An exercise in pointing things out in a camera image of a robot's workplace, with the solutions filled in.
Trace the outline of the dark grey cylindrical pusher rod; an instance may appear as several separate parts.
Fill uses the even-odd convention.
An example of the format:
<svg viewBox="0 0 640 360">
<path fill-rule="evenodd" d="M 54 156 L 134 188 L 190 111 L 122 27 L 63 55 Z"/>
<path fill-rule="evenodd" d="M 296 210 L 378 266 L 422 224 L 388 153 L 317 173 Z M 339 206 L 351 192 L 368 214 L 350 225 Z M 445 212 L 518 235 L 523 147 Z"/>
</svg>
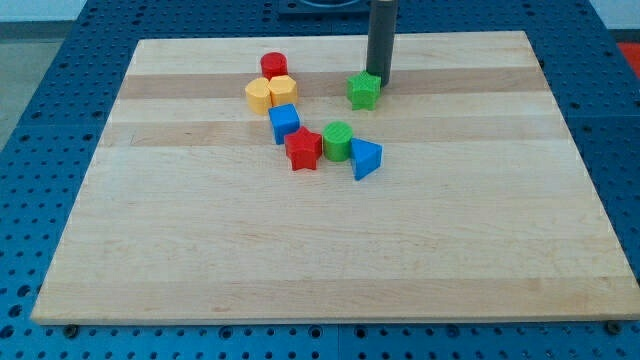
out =
<svg viewBox="0 0 640 360">
<path fill-rule="evenodd" d="M 385 87 L 390 80 L 398 0 L 371 0 L 366 51 L 366 71 L 381 80 Z"/>
</svg>

